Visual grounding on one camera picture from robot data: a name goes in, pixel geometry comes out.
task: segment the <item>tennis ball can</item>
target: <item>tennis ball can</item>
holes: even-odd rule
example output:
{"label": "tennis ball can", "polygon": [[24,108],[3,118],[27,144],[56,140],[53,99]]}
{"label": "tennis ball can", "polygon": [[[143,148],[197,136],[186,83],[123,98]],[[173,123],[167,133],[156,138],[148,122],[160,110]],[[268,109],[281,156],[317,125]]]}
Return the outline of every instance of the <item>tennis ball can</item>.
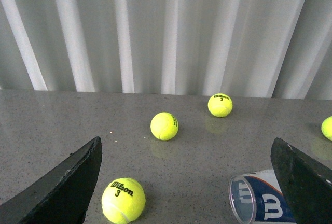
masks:
{"label": "tennis ball can", "polygon": [[233,213],[241,224],[295,223],[274,170],[234,176],[228,193]]}

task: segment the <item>tennis ball seam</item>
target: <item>tennis ball seam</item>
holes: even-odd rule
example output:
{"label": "tennis ball seam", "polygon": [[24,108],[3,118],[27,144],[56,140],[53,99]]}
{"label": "tennis ball seam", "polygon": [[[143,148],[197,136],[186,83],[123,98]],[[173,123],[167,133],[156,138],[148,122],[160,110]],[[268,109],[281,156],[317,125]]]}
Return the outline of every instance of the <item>tennis ball seam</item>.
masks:
{"label": "tennis ball seam", "polygon": [[122,216],[123,216],[123,218],[126,220],[126,222],[127,223],[129,223],[131,220],[125,215],[125,213],[124,212],[122,212],[116,205],[114,205],[114,203],[112,203],[112,202],[110,202],[110,203],[108,203],[109,205],[109,207],[113,207],[113,208],[115,208]]}
{"label": "tennis ball seam", "polygon": [[212,106],[212,107],[210,107],[211,112],[215,111],[215,110],[218,111],[218,108],[220,108],[220,107],[223,107],[227,111],[228,114],[230,113],[229,107],[227,107],[227,106]]}

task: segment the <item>tennis ball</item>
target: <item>tennis ball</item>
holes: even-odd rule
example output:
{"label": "tennis ball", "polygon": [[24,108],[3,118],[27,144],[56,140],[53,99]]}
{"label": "tennis ball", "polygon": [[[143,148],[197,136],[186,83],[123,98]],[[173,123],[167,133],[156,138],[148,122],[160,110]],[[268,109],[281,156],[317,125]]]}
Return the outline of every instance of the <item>tennis ball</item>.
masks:
{"label": "tennis ball", "polygon": [[151,120],[151,132],[160,140],[170,140],[178,131],[177,119],[170,113],[159,113]]}
{"label": "tennis ball", "polygon": [[212,115],[216,117],[226,117],[233,109],[233,102],[228,95],[218,93],[211,96],[207,107]]}
{"label": "tennis ball", "polygon": [[103,213],[114,224],[128,224],[136,220],[145,206],[142,186],[132,178],[111,182],[102,196]]}
{"label": "tennis ball", "polygon": [[332,116],[323,121],[322,133],[327,139],[332,141]]}

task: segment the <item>granite countertop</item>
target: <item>granite countertop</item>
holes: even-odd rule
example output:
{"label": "granite countertop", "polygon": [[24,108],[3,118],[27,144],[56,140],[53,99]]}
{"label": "granite countertop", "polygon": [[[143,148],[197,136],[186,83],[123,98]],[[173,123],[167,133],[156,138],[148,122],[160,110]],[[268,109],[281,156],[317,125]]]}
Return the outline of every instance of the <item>granite countertop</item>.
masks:
{"label": "granite countertop", "polygon": [[[332,167],[332,142],[321,123],[331,101],[232,97],[226,118],[212,116],[208,96],[0,90],[0,204],[27,188],[92,138],[103,160],[85,223],[109,223],[101,195],[132,177],[147,202],[134,223],[238,223],[228,199],[234,175],[272,168],[280,137]],[[168,111],[179,121],[170,141],[150,132]]]}

